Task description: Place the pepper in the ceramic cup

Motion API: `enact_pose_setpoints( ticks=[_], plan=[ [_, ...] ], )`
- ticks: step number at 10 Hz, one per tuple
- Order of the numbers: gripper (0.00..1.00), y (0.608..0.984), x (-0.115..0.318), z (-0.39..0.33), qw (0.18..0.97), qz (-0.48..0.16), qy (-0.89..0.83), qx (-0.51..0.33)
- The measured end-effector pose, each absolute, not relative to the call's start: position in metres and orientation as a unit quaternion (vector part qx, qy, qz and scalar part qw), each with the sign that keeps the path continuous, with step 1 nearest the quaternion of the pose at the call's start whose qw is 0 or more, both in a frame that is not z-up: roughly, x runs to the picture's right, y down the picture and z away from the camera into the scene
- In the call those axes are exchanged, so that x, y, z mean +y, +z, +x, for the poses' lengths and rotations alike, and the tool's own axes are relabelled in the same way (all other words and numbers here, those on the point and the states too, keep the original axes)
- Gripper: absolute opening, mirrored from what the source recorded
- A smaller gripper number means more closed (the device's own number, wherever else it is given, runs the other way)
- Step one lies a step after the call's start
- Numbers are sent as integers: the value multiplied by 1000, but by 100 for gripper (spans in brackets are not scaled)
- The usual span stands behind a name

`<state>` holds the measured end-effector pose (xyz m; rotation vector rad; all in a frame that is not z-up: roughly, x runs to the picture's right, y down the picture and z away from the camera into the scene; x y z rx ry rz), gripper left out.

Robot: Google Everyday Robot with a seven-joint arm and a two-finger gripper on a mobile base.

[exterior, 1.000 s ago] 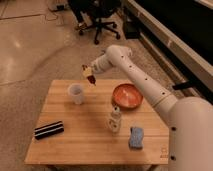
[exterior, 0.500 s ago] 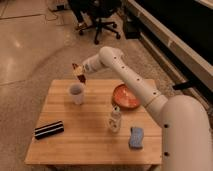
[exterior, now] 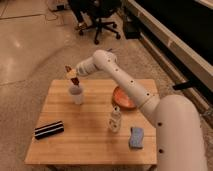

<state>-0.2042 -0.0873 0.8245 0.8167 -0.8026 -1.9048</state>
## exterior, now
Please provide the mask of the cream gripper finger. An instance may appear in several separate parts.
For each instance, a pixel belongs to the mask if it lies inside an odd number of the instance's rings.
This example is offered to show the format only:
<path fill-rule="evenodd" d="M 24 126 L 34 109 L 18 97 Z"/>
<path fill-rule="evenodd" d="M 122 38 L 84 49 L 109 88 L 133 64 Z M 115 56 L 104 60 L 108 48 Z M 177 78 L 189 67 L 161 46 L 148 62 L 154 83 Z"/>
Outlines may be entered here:
<path fill-rule="evenodd" d="M 74 79 L 77 77 L 77 73 L 75 69 L 72 69 L 70 66 L 65 67 L 67 73 L 66 73 L 66 78 L 67 79 Z"/>

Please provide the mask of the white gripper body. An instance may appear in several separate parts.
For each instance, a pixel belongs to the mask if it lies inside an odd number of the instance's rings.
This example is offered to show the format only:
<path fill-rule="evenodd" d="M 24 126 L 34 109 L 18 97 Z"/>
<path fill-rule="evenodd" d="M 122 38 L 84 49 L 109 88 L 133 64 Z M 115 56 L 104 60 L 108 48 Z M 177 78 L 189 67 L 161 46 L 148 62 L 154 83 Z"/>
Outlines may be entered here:
<path fill-rule="evenodd" d="M 76 66 L 76 73 L 78 76 L 88 76 L 98 71 L 92 58 L 81 61 Z"/>

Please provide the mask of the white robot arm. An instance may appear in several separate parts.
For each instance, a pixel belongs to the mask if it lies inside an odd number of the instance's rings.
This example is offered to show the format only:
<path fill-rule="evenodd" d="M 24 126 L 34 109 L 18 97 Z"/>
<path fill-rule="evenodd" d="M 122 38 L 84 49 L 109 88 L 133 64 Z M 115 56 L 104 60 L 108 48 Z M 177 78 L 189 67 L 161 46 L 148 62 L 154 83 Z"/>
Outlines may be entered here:
<path fill-rule="evenodd" d="M 117 64 L 117 57 L 96 50 L 74 69 L 65 66 L 67 78 L 78 78 L 104 71 L 127 93 L 138 110 L 156 128 L 157 171 L 208 171 L 199 112 L 185 96 L 160 98 L 149 92 Z"/>

